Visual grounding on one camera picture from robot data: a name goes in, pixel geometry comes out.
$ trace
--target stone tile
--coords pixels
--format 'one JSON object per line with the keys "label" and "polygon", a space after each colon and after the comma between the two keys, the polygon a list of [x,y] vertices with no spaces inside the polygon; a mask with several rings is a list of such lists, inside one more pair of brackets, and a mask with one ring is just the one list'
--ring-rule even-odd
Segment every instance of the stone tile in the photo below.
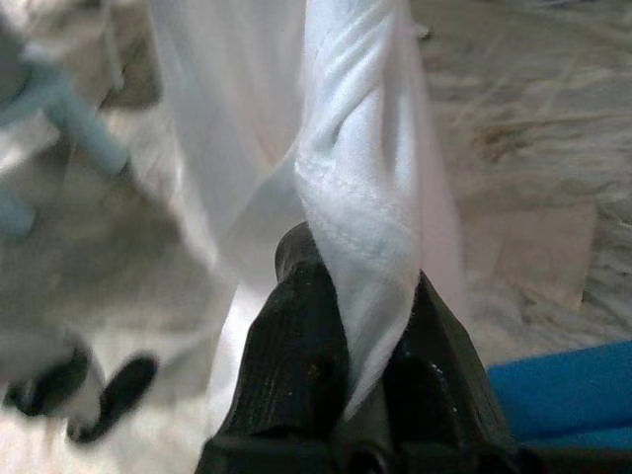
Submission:
{"label": "stone tile", "polygon": [[497,276],[579,310],[595,220],[592,205],[513,214],[505,227]]}

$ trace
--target white cloth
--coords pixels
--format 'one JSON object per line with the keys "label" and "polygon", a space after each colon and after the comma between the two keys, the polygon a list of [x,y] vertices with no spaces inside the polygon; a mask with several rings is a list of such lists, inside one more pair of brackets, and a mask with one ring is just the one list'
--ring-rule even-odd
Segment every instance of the white cloth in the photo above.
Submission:
{"label": "white cloth", "polygon": [[347,415],[404,330],[420,269],[464,311],[459,233],[406,0],[154,0],[165,91],[238,289],[209,384],[228,409],[279,238],[307,218],[352,357]]}

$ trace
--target marble floor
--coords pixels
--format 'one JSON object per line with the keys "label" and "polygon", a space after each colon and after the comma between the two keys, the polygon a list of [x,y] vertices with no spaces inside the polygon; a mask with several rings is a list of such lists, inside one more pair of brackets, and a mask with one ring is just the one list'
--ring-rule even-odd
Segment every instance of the marble floor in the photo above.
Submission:
{"label": "marble floor", "polygon": [[[230,294],[192,224],[196,205],[181,186],[143,4],[116,2],[120,92],[111,90],[97,27],[89,28],[98,25],[94,4],[0,0],[102,105],[133,156],[129,173],[107,179],[72,143],[29,124],[39,149],[23,146],[29,159],[0,166],[10,168],[0,179],[36,204],[39,220],[24,242],[0,244],[0,318],[64,321],[91,340],[106,372],[134,350],[158,348],[165,381],[94,452],[68,447],[60,426],[24,427],[2,415],[0,462],[9,473],[184,474],[203,438],[208,348],[219,331],[212,314],[225,311]],[[632,338],[632,6],[411,4],[433,33],[420,51],[463,222],[468,329],[481,358]]]}

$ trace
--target white fabric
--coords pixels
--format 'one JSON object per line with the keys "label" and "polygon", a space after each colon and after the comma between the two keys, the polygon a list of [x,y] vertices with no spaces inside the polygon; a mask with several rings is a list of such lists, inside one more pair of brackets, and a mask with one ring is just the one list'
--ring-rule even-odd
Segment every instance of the white fabric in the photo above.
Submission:
{"label": "white fabric", "polygon": [[463,315],[455,211],[406,0],[153,0],[165,91],[213,257],[238,281],[209,385],[225,415],[279,238],[305,217],[352,357],[351,414],[418,273]]}

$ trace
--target black plastic part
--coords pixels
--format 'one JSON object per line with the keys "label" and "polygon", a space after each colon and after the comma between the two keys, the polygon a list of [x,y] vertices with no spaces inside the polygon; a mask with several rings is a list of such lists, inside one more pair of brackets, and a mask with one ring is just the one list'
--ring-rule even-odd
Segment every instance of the black plastic part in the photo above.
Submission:
{"label": "black plastic part", "polygon": [[139,355],[113,377],[101,396],[101,415],[89,429],[69,429],[68,437],[76,443],[94,442],[131,411],[145,394],[158,370],[154,356]]}
{"label": "black plastic part", "polygon": [[218,436],[202,452],[196,474],[333,474],[320,440]]}
{"label": "black plastic part", "polygon": [[35,380],[10,386],[4,405],[17,408],[28,417],[49,415],[83,384],[89,365],[88,355],[77,349],[69,362]]}
{"label": "black plastic part", "polygon": [[219,433],[322,438],[344,408],[349,354],[336,290],[306,224],[279,243],[276,274]]}
{"label": "black plastic part", "polygon": [[629,450],[534,448],[532,452],[546,474],[632,474]]}
{"label": "black plastic part", "polygon": [[409,446],[409,455],[429,456],[427,462],[411,460],[413,466],[445,458],[446,448],[458,452],[454,469],[460,472],[477,472],[479,461],[498,459],[499,453],[517,455],[469,336],[424,275],[383,383],[393,442]]}

